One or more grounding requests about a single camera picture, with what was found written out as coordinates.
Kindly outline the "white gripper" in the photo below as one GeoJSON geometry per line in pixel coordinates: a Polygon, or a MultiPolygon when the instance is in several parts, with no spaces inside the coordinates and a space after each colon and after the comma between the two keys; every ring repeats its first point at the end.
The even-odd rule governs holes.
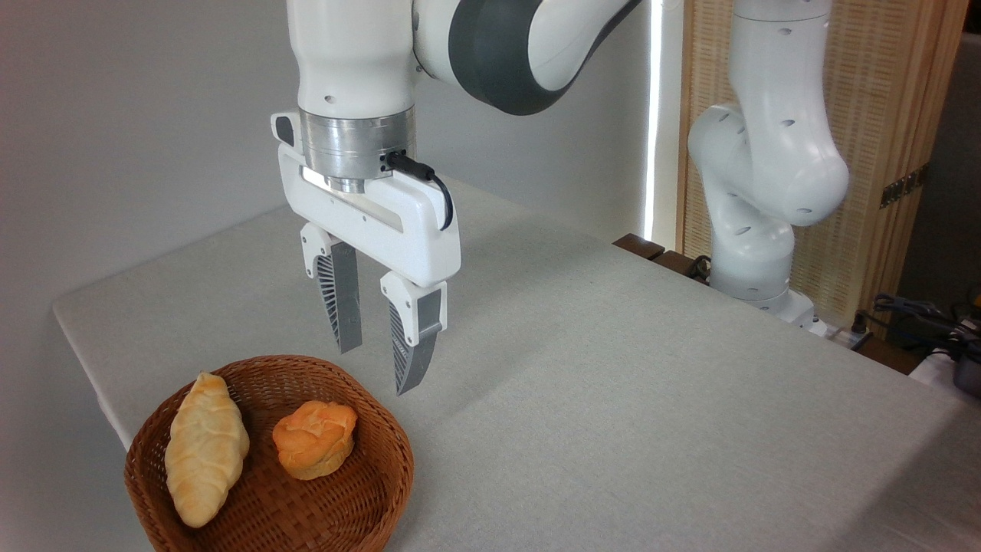
{"type": "Polygon", "coordinates": [[[461,266],[444,193],[386,159],[414,153],[414,113],[351,120],[287,112],[274,114],[271,128],[285,198],[309,221],[300,231],[306,273],[341,353],[363,342],[356,249],[392,270],[379,283],[389,302],[396,394],[407,393],[423,381],[448,327],[442,281],[461,266]]]}

